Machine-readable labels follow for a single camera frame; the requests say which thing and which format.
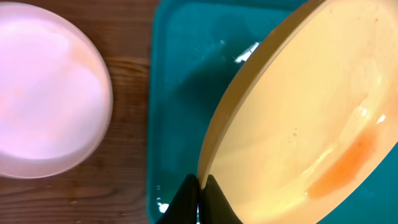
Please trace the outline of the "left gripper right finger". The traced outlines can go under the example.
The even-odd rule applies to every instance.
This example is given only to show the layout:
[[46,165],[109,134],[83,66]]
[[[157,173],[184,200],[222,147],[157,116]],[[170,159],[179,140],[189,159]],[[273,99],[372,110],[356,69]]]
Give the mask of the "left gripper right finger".
[[243,224],[224,196],[216,179],[209,175],[200,192],[201,224]]

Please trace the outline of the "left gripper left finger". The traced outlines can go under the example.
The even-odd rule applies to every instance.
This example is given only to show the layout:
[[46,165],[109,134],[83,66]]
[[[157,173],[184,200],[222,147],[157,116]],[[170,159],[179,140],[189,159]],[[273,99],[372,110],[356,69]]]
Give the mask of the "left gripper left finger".
[[188,174],[156,224],[196,224],[199,183],[194,174]]

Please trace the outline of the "yellow plate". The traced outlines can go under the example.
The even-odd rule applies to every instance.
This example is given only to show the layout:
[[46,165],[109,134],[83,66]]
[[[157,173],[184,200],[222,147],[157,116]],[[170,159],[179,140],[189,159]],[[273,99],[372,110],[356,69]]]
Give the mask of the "yellow plate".
[[255,49],[203,140],[243,223],[316,223],[397,142],[397,1],[307,1]]

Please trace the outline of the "white plate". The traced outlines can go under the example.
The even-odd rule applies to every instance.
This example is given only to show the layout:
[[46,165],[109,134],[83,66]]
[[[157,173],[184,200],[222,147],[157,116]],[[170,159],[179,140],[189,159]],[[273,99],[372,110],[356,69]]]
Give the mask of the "white plate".
[[50,177],[87,159],[113,110],[108,68],[76,25],[1,3],[1,175]]

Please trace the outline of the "teal plastic tray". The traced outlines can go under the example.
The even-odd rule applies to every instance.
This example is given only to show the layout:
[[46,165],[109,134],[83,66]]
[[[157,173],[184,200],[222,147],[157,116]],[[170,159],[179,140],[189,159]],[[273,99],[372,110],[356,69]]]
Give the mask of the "teal plastic tray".
[[[198,163],[227,87],[259,44],[307,1],[164,1],[154,25],[148,124],[148,212],[156,222]],[[200,223],[200,192],[197,223]],[[396,223],[397,142],[316,223]]]

